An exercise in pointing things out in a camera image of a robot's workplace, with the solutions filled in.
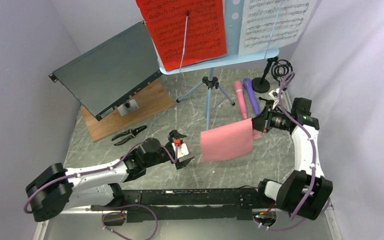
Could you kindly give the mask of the black round-base mic stand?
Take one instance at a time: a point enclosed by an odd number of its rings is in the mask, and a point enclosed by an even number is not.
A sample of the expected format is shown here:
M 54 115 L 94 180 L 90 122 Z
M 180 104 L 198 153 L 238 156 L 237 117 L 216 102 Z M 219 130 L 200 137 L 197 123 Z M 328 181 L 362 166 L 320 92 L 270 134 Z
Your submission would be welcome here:
M 275 63 L 279 59 L 278 56 L 271 57 L 267 59 L 267 64 L 263 70 L 263 74 L 261 77 L 255 77 L 252 79 L 252 89 L 259 94 L 267 93 L 270 90 L 270 83 L 266 79 L 266 76 L 268 75 L 269 71 L 271 70 L 271 67 L 273 63 Z

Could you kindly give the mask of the purple microphone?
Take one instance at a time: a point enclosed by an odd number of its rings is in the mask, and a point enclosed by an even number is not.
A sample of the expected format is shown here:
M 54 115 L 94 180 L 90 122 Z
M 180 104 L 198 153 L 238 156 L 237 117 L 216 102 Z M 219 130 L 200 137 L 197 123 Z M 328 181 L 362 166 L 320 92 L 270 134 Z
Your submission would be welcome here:
M 255 95 L 255 91 L 253 89 L 251 79 L 250 78 L 244 78 L 242 81 L 242 85 L 247 92 L 247 95 L 248 95 L 249 101 L 251 103 L 251 107 L 253 109 L 254 114 L 256 116 L 258 116 L 261 113 L 261 111 L 260 111 L 260 106 L 259 106 L 259 103 L 257 101 L 256 95 Z

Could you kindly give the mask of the pink sheet music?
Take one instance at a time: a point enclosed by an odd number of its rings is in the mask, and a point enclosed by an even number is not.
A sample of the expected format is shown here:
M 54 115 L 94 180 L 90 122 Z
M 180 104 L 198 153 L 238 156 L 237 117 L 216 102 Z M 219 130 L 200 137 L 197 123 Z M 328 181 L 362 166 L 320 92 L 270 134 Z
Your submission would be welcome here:
M 200 148 L 205 162 L 232 160 L 253 151 L 254 140 L 262 134 L 253 129 L 252 119 L 244 119 L 200 133 Z

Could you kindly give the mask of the pink microphone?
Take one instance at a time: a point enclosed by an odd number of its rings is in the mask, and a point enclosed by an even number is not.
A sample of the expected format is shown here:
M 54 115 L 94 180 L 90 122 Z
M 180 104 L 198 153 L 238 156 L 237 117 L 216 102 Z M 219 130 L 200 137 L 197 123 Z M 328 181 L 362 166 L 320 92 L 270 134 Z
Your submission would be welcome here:
M 243 85 L 239 80 L 234 82 L 234 90 L 235 90 L 235 93 L 237 96 L 239 109 L 240 109 L 242 118 L 245 120 L 248 118 L 248 111 L 247 111 L 247 106 L 246 106 L 244 93 L 243 93 Z

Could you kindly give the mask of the black tripod mic stand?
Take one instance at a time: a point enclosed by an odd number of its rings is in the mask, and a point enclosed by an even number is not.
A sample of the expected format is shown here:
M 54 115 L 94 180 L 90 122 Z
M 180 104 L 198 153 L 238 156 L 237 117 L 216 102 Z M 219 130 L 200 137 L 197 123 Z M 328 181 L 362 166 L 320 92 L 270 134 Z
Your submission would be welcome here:
M 273 65 L 269 73 L 273 77 L 278 84 L 281 83 L 281 79 L 283 79 L 288 73 L 293 71 L 292 64 L 286 59 L 278 59 Z

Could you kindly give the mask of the white sheet music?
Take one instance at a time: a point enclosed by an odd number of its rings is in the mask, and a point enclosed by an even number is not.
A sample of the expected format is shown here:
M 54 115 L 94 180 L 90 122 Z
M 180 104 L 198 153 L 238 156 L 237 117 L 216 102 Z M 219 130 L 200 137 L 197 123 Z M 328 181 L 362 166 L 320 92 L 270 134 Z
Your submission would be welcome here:
M 316 0 L 244 1 L 238 54 L 251 55 L 295 43 L 316 3 Z

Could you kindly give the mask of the red sheet music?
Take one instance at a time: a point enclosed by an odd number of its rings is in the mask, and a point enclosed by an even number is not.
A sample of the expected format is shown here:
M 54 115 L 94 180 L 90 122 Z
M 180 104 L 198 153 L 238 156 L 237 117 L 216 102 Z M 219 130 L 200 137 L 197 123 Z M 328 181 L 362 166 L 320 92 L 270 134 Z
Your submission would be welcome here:
M 166 71 L 227 54 L 222 0 L 138 0 Z

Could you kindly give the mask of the light blue music stand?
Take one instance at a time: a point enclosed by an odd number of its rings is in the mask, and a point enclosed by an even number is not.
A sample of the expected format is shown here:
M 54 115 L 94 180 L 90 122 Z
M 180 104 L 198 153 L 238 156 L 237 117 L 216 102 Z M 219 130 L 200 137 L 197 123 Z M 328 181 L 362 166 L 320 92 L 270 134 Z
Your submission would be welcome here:
M 225 0 L 223 6 L 227 54 L 182 67 L 180 70 L 174 69 L 171 71 L 166 70 L 162 61 L 158 59 L 161 73 L 164 75 L 173 75 L 207 69 L 209 82 L 211 82 L 214 78 L 215 68 L 273 58 L 280 53 L 279 48 L 272 47 L 270 43 L 265 50 L 248 55 L 239 55 L 240 33 L 242 30 L 245 2 L 243 0 Z

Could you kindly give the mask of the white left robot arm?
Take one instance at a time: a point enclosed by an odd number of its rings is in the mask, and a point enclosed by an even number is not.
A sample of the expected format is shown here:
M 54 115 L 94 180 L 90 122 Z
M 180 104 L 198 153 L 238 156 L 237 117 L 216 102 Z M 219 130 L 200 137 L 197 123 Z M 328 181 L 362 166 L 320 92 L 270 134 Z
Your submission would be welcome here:
M 124 203 L 122 183 L 143 177 L 148 168 L 159 164 L 171 163 L 178 170 L 189 165 L 192 159 L 187 158 L 184 138 L 185 134 L 172 130 L 165 145 L 150 137 L 114 161 L 89 167 L 65 168 L 54 163 L 26 186 L 23 211 L 43 222 L 64 210 L 87 205 L 117 210 Z

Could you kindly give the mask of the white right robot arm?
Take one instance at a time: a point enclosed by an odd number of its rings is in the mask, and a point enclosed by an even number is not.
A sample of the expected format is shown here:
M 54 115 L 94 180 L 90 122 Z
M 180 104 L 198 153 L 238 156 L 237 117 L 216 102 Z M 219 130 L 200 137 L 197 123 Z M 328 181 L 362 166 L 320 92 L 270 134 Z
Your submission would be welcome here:
M 319 160 L 319 120 L 311 115 L 312 101 L 298 97 L 290 111 L 282 112 L 274 100 L 265 100 L 261 113 L 252 118 L 254 130 L 268 133 L 278 129 L 290 133 L 294 146 L 294 170 L 284 183 L 265 178 L 255 194 L 256 203 L 267 208 L 274 204 L 292 217 L 316 220 L 333 191 Z

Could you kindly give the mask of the black pliers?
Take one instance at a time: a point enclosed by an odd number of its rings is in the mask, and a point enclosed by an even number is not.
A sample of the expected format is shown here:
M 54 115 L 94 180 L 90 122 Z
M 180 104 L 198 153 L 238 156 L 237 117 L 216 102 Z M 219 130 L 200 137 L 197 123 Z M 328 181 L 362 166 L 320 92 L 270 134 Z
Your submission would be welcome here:
M 126 131 L 122 131 L 120 133 L 117 133 L 112 137 L 112 141 L 115 141 L 117 139 L 120 139 L 118 142 L 114 142 L 114 146 L 121 146 L 127 143 L 128 141 L 134 139 L 139 133 L 143 132 L 147 128 L 146 125 L 142 125 L 136 128 L 131 128 Z

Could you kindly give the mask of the brown wooden board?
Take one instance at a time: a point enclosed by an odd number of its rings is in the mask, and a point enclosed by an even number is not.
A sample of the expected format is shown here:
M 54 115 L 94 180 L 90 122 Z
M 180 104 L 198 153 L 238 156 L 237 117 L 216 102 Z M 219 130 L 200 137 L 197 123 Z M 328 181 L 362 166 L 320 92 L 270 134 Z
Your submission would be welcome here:
M 118 110 L 111 110 L 109 115 L 100 121 L 96 120 L 85 107 L 80 108 L 89 135 L 94 143 L 119 131 L 126 130 L 134 124 L 175 105 L 159 79 L 141 90 L 134 97 L 134 100 L 138 104 L 139 109 L 133 110 L 124 116 Z

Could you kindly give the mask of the dark grey rack unit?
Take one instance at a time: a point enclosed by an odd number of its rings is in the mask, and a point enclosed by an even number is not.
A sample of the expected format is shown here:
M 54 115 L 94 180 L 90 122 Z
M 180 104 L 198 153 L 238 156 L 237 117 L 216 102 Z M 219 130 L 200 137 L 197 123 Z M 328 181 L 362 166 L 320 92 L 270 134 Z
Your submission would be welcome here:
M 49 74 L 97 120 L 162 75 L 144 22 L 137 22 Z

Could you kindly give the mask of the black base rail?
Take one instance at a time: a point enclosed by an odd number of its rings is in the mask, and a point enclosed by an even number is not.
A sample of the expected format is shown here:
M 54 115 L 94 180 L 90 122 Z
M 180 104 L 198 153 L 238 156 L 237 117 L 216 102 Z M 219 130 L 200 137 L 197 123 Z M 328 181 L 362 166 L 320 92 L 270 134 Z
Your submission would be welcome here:
M 274 200 L 256 188 L 135 189 L 119 190 L 108 204 L 93 204 L 92 211 L 125 211 L 128 223 L 153 220 L 235 219 L 251 221 Z

